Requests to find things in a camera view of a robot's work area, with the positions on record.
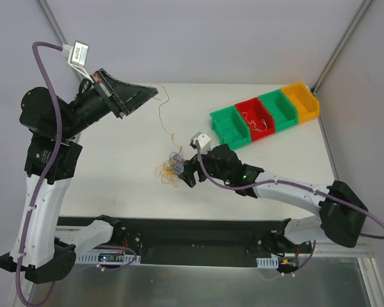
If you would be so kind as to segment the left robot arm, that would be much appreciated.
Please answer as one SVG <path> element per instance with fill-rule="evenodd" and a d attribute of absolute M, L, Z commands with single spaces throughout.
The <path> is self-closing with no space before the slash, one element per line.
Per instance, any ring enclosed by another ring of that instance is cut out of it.
<path fill-rule="evenodd" d="M 124 83 L 100 69 L 81 81 L 69 103 L 41 86 L 23 96 L 19 120 L 33 135 L 24 167 L 26 204 L 16 243 L 0 256 L 0 268 L 23 272 L 36 284 L 50 283 L 65 278 L 91 249 L 122 247 L 122 223 L 105 215 L 75 235 L 56 236 L 61 203 L 82 151 L 78 134 L 109 113 L 130 115 L 157 93 L 154 87 Z"/>

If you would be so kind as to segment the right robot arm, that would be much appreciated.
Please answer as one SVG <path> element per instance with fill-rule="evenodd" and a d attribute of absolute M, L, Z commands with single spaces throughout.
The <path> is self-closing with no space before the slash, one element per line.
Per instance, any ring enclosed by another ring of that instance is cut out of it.
<path fill-rule="evenodd" d="M 302 219 L 286 219 L 275 233 L 276 247 L 290 252 L 306 241 L 328 239 L 345 248 L 356 246 L 367 207 L 344 182 L 310 184 L 279 177 L 241 162 L 228 145 L 197 153 L 184 162 L 179 178 L 189 187 L 207 179 L 241 196 L 276 200 L 310 212 Z"/>

